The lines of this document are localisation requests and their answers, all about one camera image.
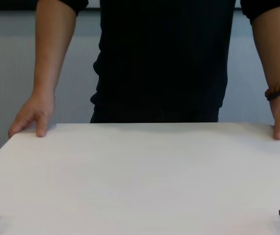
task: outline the finger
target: finger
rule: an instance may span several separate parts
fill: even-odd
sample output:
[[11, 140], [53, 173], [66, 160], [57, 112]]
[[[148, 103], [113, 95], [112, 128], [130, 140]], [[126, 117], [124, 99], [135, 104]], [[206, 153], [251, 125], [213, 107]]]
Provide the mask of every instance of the finger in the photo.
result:
[[274, 139], [280, 141], [280, 119], [279, 120], [275, 120]]
[[9, 129], [8, 137], [12, 138], [16, 133], [22, 131], [24, 128], [30, 125], [30, 123], [31, 121], [27, 119], [16, 119]]
[[40, 115], [36, 123], [37, 137], [44, 137], [47, 134], [49, 118], [45, 115]]

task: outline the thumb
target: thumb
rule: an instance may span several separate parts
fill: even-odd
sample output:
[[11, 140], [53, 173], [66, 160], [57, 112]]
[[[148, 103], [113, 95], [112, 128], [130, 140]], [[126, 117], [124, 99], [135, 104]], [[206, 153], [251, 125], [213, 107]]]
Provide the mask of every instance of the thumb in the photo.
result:
[[39, 116], [36, 123], [36, 135], [37, 137], [44, 137], [47, 134], [49, 118], [46, 115]]
[[275, 120], [274, 139], [280, 141], [280, 119]]

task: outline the black t-shirt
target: black t-shirt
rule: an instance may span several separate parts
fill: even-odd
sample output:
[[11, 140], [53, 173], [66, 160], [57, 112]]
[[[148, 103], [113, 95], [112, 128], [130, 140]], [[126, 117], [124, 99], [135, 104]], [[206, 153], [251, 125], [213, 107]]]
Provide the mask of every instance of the black t-shirt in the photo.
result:
[[[61, 0], [78, 13], [87, 0]], [[280, 0], [242, 0], [253, 22]], [[96, 105], [222, 106], [235, 0], [101, 0]]]

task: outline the man's right hand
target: man's right hand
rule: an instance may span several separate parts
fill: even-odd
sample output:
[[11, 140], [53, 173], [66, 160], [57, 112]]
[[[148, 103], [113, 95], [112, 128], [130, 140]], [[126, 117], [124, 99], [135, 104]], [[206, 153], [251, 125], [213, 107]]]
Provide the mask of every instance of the man's right hand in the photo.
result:
[[9, 138], [36, 123], [36, 135], [44, 137], [55, 109], [54, 93], [33, 92], [22, 106], [8, 132]]

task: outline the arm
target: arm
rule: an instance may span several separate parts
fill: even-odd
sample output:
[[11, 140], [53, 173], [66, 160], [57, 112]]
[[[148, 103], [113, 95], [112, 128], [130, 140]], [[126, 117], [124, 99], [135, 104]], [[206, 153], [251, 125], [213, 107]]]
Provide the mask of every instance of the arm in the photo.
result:
[[54, 112], [54, 91], [75, 29], [76, 15], [87, 3], [87, 0], [39, 0], [33, 93], [18, 112], [9, 137], [34, 122], [36, 135], [46, 135]]
[[280, 7], [253, 21], [253, 35], [269, 87], [280, 85]]
[[52, 92], [76, 24], [76, 13], [58, 0], [40, 0], [36, 11], [35, 92]]
[[[242, 0], [269, 87], [280, 85], [280, 0]], [[280, 96], [271, 101], [274, 138], [280, 140]]]

